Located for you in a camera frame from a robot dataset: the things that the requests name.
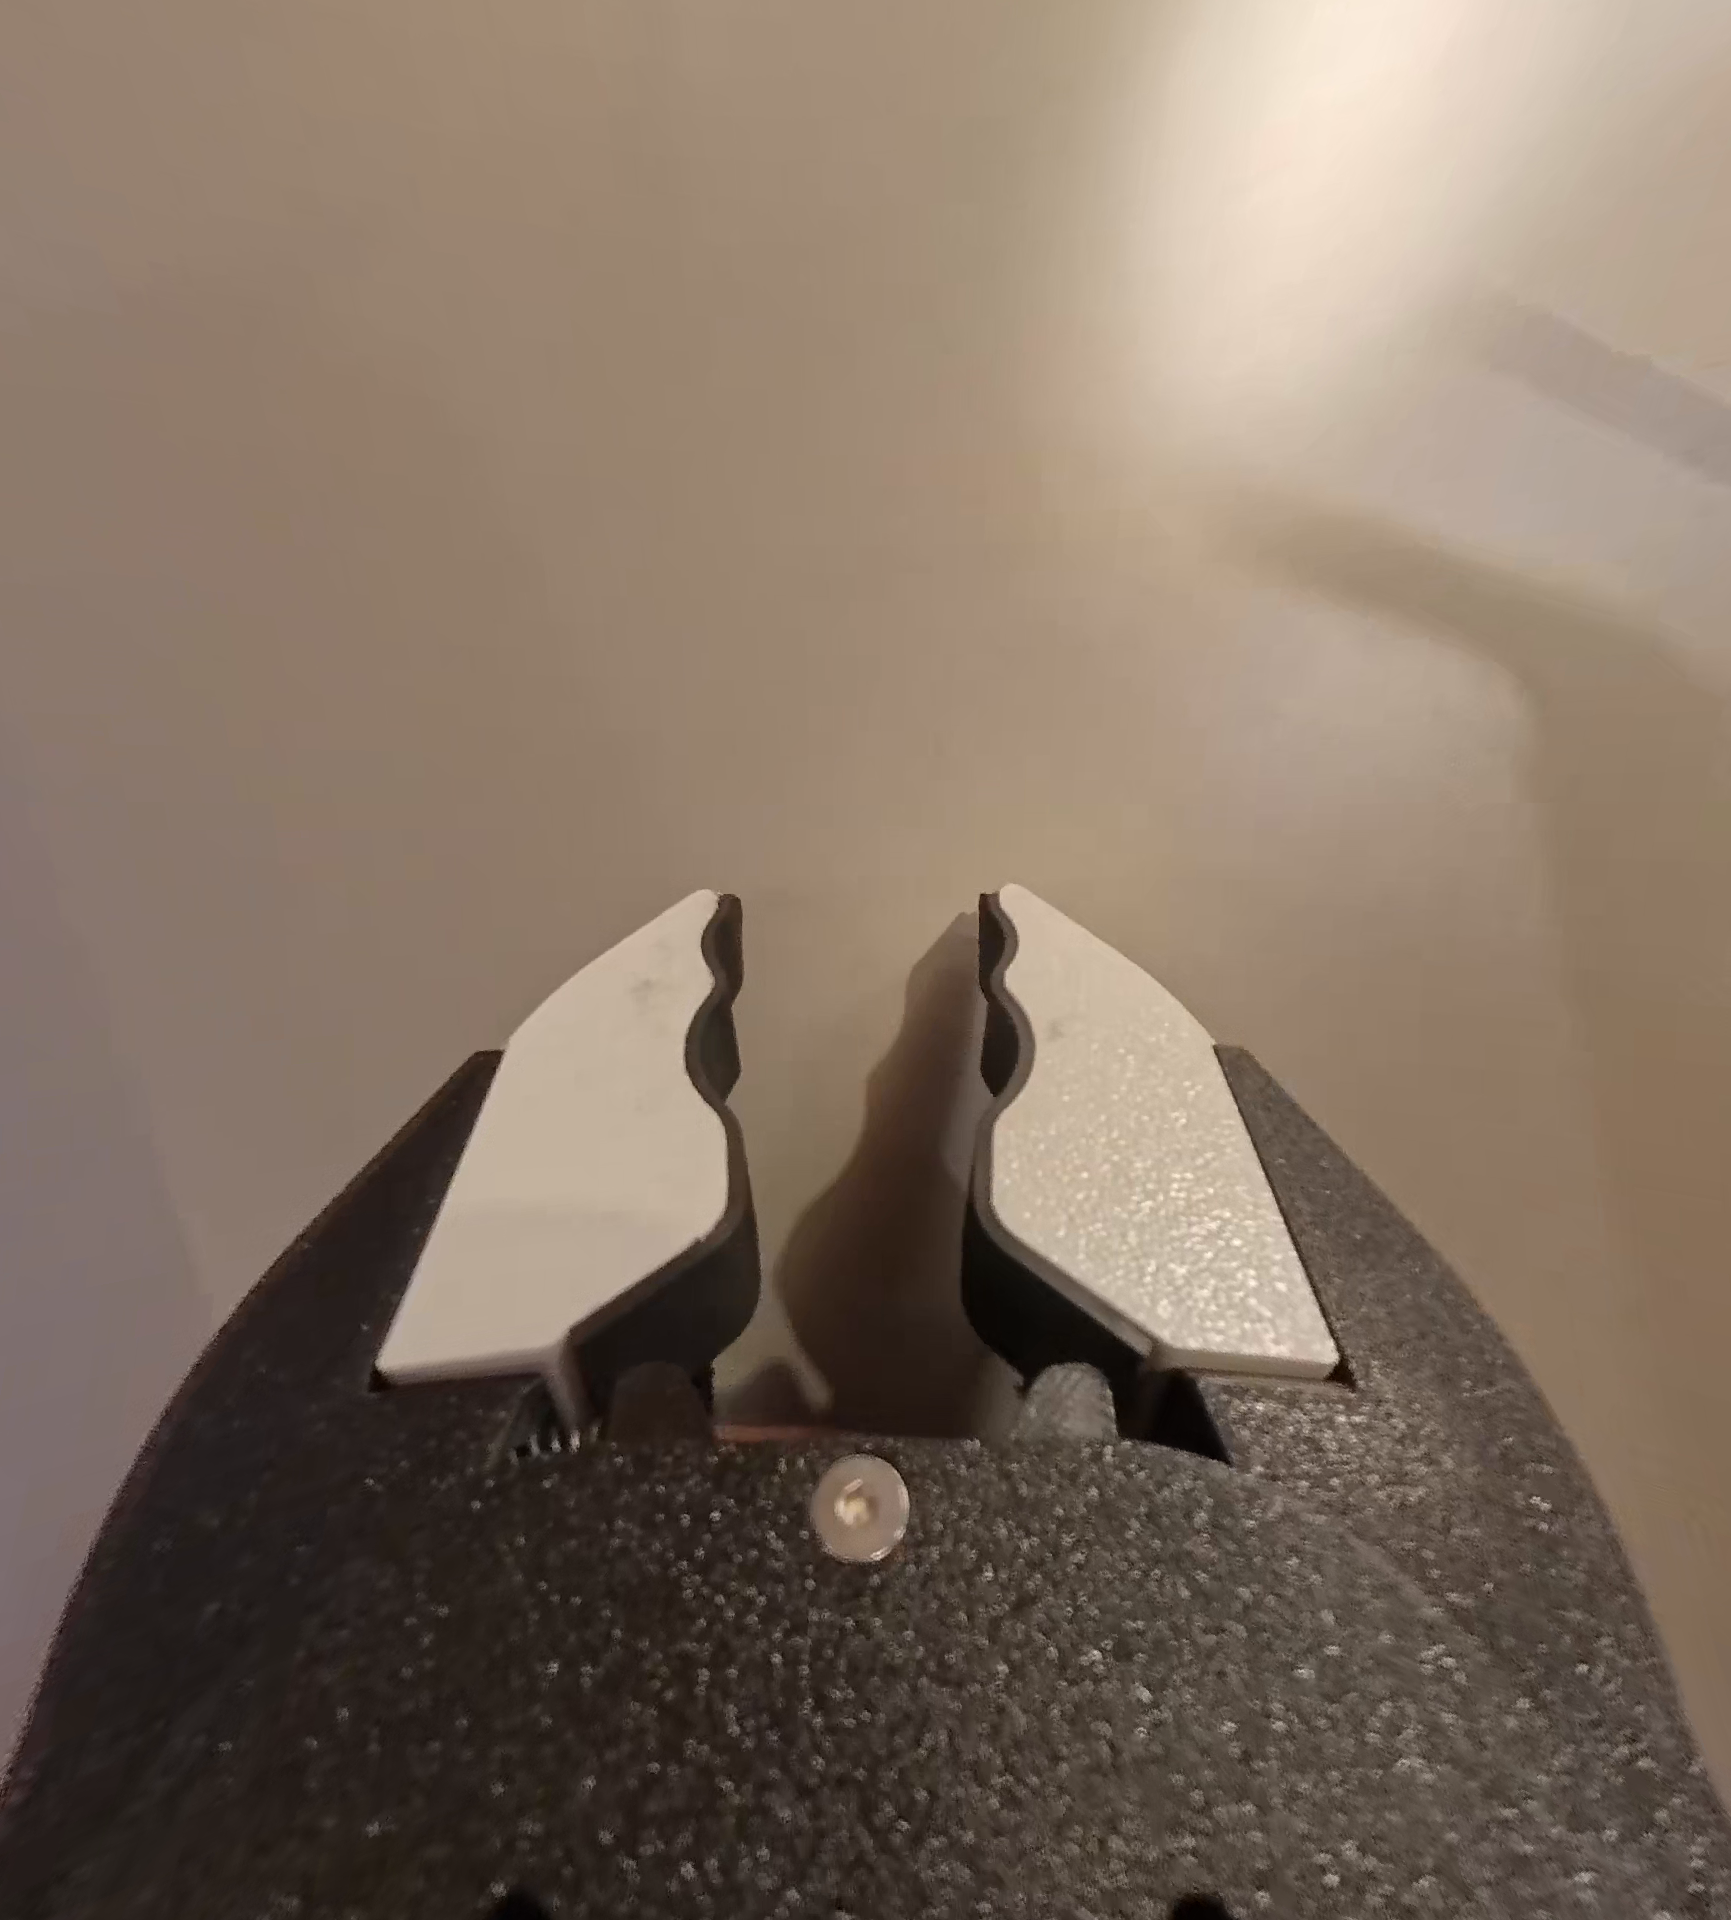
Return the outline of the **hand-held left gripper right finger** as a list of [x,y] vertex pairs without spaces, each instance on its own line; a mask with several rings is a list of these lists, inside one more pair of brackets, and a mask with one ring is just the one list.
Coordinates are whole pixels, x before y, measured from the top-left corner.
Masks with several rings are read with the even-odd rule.
[[1034,890],[978,901],[966,1313],[1022,1381],[1338,1387],[1344,1353],[1210,1028]]

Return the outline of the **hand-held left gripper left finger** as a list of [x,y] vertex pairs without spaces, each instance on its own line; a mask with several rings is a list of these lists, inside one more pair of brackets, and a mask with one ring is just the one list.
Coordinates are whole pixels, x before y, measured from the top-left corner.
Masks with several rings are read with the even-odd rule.
[[702,889],[504,1045],[376,1359],[386,1388],[536,1381],[608,1423],[640,1377],[710,1401],[762,1256],[734,1114],[742,902]]

